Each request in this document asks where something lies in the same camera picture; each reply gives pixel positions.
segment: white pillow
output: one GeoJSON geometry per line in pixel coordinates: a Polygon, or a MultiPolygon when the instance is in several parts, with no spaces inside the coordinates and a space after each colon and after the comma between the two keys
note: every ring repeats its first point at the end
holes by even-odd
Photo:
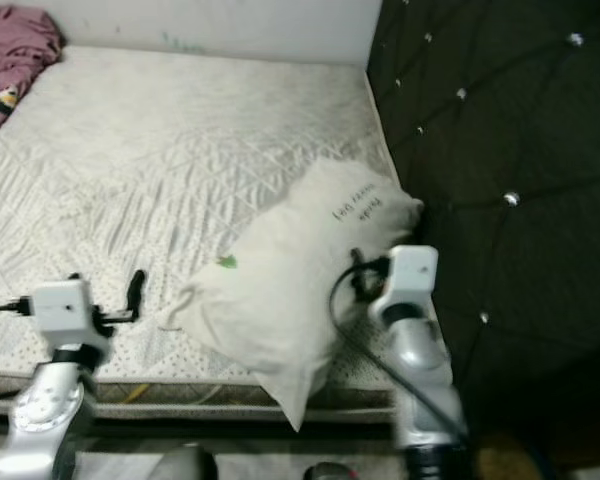
{"type": "MultiPolygon", "coordinates": [[[[194,275],[163,327],[182,327],[248,368],[298,430],[337,347],[327,297],[351,266],[351,249],[365,260],[386,253],[421,209],[361,163],[318,160],[230,252],[194,275]]],[[[354,301],[350,288],[342,291],[338,314],[354,301]]]]}

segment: pink blanket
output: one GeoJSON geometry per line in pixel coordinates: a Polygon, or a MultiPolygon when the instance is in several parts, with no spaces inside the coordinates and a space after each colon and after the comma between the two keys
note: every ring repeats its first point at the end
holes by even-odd
{"type": "Polygon", "coordinates": [[[47,65],[58,60],[61,36],[42,10],[0,7],[0,125],[47,65]]]}

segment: black upholstered wall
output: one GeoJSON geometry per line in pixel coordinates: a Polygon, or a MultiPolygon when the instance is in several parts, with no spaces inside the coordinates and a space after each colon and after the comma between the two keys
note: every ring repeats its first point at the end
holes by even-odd
{"type": "Polygon", "coordinates": [[[600,0],[385,0],[368,74],[470,418],[590,414],[600,0]]]}

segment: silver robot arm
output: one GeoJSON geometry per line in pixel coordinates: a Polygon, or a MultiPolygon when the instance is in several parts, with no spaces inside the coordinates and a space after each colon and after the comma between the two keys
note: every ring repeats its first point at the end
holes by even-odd
{"type": "Polygon", "coordinates": [[[110,352],[110,324],[138,318],[144,279],[144,272],[136,272],[127,309],[111,315],[93,305],[89,283],[80,278],[46,283],[34,292],[31,314],[52,359],[37,366],[31,386],[15,400],[0,480],[72,477],[77,441],[94,416],[92,375],[110,352]]]}
{"type": "Polygon", "coordinates": [[[396,389],[395,442],[406,457],[409,478],[467,480],[473,476],[464,445],[462,405],[439,326],[429,318],[437,261],[438,252],[432,247],[392,249],[384,293],[370,305],[369,317],[387,329],[397,373],[447,420],[441,421],[407,390],[396,389]]]}

